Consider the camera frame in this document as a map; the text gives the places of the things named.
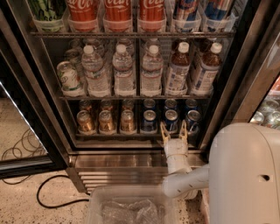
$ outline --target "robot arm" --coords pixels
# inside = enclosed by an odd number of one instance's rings
[[[279,130],[250,123],[228,125],[213,140],[208,168],[169,175],[164,192],[177,197],[207,187],[209,179],[211,223],[280,223]]]

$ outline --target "terrazzo floor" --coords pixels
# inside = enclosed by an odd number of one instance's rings
[[[38,139],[7,98],[0,98],[0,133],[2,160],[46,153],[42,147],[39,147]],[[87,201],[53,209],[44,208],[38,203],[36,195],[41,184],[57,175],[67,174],[65,171],[56,171],[0,180],[0,223],[85,223],[88,212]],[[39,198],[43,204],[55,207],[74,200],[88,200],[90,196],[79,193],[70,179],[58,177],[51,179],[42,187]],[[168,224],[204,224],[200,204],[201,194],[187,203],[184,200],[178,200],[178,206],[182,208],[178,214],[178,221]]]

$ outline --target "beverage cooler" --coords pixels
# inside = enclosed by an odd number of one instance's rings
[[[199,167],[222,127],[249,123],[266,95],[277,98],[278,1],[159,2],[163,14],[146,1],[126,11],[121,1],[1,1],[1,83],[47,152],[1,161],[1,178],[66,169],[79,192],[160,184],[168,174],[162,127],[177,138],[186,122],[188,160]],[[122,70],[116,46],[128,42],[130,70]],[[150,42],[157,47],[147,50]],[[181,42],[184,74],[174,72]],[[81,63],[86,52],[95,53],[92,67],[101,61],[98,73]],[[150,71],[145,56],[158,52],[162,64]]]

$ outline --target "white bottle cap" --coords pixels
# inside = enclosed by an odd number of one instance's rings
[[[86,45],[85,47],[84,47],[84,53],[86,53],[86,54],[91,54],[91,53],[93,53],[94,52],[94,48],[91,46],[91,45]]]
[[[178,45],[178,50],[181,52],[181,53],[187,53],[189,51],[189,44],[186,43],[186,42],[181,42],[179,43]]]
[[[158,46],[157,45],[151,45],[149,47],[149,52],[152,53],[152,54],[158,53]]]
[[[210,51],[213,53],[220,53],[221,48],[222,48],[222,45],[220,43],[213,43],[210,48]]]
[[[125,53],[125,52],[126,52],[126,46],[125,46],[125,45],[118,45],[118,46],[116,47],[116,51],[117,51],[118,53]]]

